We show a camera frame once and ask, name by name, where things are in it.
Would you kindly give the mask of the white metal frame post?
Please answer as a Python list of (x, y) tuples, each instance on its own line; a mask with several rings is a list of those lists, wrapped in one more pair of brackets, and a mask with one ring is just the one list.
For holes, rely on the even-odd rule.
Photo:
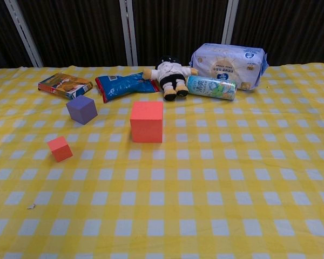
[(28, 25), (17, 0), (4, 0), (10, 16), (15, 24), (18, 34), (23, 42), (25, 50), (30, 58), (33, 67), (43, 67), (43, 62), (38, 52), (35, 41), (32, 38)]
[(224, 29), (222, 32), (222, 44), (231, 44), (238, 5), (239, 0), (228, 0)]
[(126, 61), (128, 66), (138, 66), (136, 34), (132, 0), (119, 0), (123, 27)]

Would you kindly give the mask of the colourful snack box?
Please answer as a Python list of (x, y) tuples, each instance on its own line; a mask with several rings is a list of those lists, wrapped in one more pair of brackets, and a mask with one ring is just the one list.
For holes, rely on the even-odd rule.
[(51, 93), (68, 100), (84, 95), (92, 87), (91, 81), (64, 73), (56, 73), (38, 83), (39, 91)]

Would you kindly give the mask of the large red foam cube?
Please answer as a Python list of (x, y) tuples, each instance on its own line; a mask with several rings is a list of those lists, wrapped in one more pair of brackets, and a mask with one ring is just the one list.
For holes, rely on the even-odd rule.
[(163, 102), (134, 102), (130, 116), (130, 124), (133, 142), (162, 143)]

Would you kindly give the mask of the purple foam cube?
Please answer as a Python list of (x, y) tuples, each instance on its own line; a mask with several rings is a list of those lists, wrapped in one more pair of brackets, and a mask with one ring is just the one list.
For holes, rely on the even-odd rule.
[(85, 125), (95, 118), (98, 113), (95, 101), (84, 95), (80, 95), (66, 103), (67, 110), (72, 120)]

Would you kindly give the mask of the pale blue tissue pack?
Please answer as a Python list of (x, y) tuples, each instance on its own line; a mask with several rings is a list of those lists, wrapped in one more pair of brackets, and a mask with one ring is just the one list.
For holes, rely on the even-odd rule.
[(259, 85), (268, 62), (261, 48), (205, 43), (192, 54), (190, 67), (199, 76), (234, 81), (249, 91)]

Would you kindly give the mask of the blue snack bag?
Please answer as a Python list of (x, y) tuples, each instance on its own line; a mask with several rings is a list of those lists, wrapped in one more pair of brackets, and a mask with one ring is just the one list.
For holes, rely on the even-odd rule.
[(129, 76), (100, 76), (95, 78), (95, 82), (102, 94), (103, 103), (131, 93), (159, 92), (153, 80), (143, 79), (142, 72)]

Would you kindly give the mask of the light blue drink can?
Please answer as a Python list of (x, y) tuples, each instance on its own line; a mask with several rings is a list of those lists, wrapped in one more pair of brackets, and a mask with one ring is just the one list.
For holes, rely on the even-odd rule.
[(190, 94), (224, 100), (234, 100), (237, 85), (225, 79), (189, 76), (187, 88)]

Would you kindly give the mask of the plush doll black white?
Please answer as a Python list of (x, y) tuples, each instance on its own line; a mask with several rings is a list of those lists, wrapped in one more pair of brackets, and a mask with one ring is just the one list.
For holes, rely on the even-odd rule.
[(142, 78), (156, 80), (163, 89), (164, 99), (174, 101), (176, 97), (186, 97), (188, 95), (186, 78), (197, 75), (197, 69), (182, 66), (177, 58), (162, 56), (155, 69), (143, 69)]

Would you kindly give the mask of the small red foam cube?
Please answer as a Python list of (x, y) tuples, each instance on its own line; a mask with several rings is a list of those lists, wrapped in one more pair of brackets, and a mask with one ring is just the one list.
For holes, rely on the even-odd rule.
[(73, 156), (71, 148), (64, 137), (58, 137), (47, 142), (47, 145), (57, 162)]

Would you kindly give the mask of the yellow white checkered tablecloth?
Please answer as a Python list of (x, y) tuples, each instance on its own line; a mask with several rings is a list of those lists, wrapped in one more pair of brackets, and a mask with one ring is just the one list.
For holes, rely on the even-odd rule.
[(0, 69), (0, 258), (324, 259), (324, 64), (165, 103), (159, 144), (131, 140), (130, 114), (160, 92), (93, 89), (81, 125), (37, 88), (57, 72)]

